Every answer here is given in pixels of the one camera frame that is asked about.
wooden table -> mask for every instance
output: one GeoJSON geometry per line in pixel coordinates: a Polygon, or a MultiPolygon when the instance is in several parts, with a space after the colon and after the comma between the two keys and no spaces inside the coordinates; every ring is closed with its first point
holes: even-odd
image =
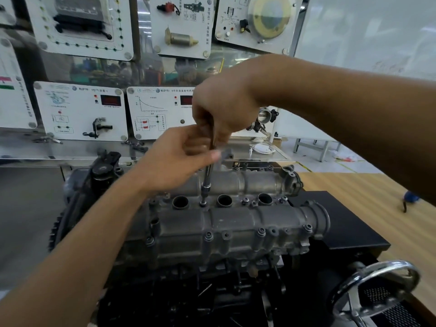
{"type": "Polygon", "coordinates": [[[307,191],[328,191],[392,246],[379,260],[404,259],[422,274],[414,296],[436,315],[436,208],[419,201],[403,213],[406,189],[384,174],[299,173],[307,191]]]}

white cable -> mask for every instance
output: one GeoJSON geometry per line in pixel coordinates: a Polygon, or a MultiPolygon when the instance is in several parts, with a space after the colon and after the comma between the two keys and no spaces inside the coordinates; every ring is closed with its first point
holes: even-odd
{"type": "Polygon", "coordinates": [[[253,149],[258,152],[259,154],[272,154],[275,152],[275,148],[272,148],[271,146],[264,144],[264,143],[258,143],[256,145],[250,145],[250,147],[253,147],[253,149]]]}

fingernail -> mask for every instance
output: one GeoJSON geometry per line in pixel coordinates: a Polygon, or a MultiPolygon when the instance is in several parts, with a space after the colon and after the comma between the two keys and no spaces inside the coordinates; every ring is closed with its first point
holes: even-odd
{"type": "Polygon", "coordinates": [[[221,151],[220,150],[211,150],[211,157],[214,162],[221,159],[221,151]]]}

round gauge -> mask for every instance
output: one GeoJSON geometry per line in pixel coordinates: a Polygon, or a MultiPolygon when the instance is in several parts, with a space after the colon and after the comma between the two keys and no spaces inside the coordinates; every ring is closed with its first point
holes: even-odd
{"type": "Polygon", "coordinates": [[[292,12],[289,0],[251,0],[248,24],[262,38],[272,39],[286,28],[292,12]]]}

metal stand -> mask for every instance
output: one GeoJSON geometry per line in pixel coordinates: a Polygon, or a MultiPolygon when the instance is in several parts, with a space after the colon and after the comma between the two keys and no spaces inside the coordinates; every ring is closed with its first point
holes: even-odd
{"type": "MultiPolygon", "coordinates": [[[[318,140],[314,140],[313,143],[304,143],[304,142],[301,142],[301,139],[297,139],[296,142],[295,142],[295,146],[294,146],[294,153],[296,153],[298,151],[298,147],[299,146],[306,147],[306,148],[313,149],[313,150],[317,150],[317,151],[321,152],[321,155],[320,155],[318,160],[320,162],[323,162],[324,157],[325,157],[326,152],[327,152],[327,149],[328,149],[328,145],[332,141],[326,141],[324,143],[324,147],[317,146],[316,145],[317,141],[318,140]]],[[[339,147],[341,147],[341,143],[340,142],[338,142],[336,151],[339,150],[339,147]]]]}

